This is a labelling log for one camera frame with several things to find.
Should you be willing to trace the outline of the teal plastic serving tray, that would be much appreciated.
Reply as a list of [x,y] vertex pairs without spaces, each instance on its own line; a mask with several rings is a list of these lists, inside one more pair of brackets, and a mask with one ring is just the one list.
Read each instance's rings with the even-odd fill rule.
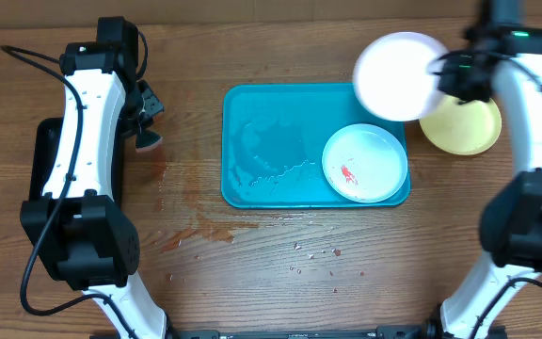
[[383,121],[350,83],[239,85],[223,103],[221,193],[242,209],[357,208],[322,168],[328,140],[367,123],[406,141],[405,126]]

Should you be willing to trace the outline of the green and pink sponge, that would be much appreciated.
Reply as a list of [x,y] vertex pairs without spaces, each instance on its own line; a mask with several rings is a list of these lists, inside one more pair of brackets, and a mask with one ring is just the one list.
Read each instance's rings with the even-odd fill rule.
[[148,129],[140,129],[135,135],[135,150],[145,153],[154,150],[162,143],[163,138]]

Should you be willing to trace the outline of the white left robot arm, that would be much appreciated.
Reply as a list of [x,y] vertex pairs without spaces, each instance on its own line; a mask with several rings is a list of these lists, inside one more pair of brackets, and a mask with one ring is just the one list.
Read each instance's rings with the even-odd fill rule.
[[163,106],[143,78],[147,43],[72,43],[59,58],[16,47],[8,53],[65,89],[63,117],[39,125],[21,207],[29,263],[42,263],[79,301],[95,301],[119,338],[169,338],[168,316],[137,271],[136,226],[121,210],[125,139],[145,150],[160,140],[151,124]]

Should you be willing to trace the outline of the light blue plate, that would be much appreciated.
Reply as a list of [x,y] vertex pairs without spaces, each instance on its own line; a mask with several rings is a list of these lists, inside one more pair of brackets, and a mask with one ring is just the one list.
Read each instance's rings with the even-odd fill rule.
[[407,153],[389,131],[371,124],[352,124],[328,140],[322,169],[330,186],[348,200],[383,202],[406,181]]

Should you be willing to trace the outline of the yellow plate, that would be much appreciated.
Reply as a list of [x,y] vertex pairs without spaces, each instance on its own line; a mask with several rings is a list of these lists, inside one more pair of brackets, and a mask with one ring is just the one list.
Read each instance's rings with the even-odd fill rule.
[[491,148],[502,130],[502,116],[496,103],[472,101],[460,104],[445,96],[430,115],[420,119],[427,139],[446,153],[476,155]]

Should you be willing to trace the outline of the white plate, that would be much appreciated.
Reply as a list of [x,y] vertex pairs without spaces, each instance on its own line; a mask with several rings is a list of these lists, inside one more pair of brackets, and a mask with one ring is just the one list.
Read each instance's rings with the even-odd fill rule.
[[432,113],[444,94],[438,90],[439,59],[447,48],[415,32],[396,32],[371,43],[359,56],[353,85],[360,104],[386,121],[415,121]]

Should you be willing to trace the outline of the black rectangular water tray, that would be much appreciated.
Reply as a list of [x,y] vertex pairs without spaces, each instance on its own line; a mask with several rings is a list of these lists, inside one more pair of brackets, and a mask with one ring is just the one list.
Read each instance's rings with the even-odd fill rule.
[[[62,118],[48,118],[43,120],[37,128],[28,195],[30,201],[40,199],[43,187],[49,179],[57,155],[62,123]],[[122,200],[123,165],[124,140],[120,134],[117,134],[112,156],[111,188],[113,200],[118,206],[121,206]]]

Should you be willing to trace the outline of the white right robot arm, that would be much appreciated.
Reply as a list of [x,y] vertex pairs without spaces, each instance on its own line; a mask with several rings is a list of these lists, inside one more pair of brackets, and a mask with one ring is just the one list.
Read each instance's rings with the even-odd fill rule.
[[503,338],[491,325],[542,274],[542,29],[469,29],[465,49],[441,57],[439,89],[463,104],[497,95],[504,107],[514,177],[485,207],[482,254],[428,325],[428,338]]

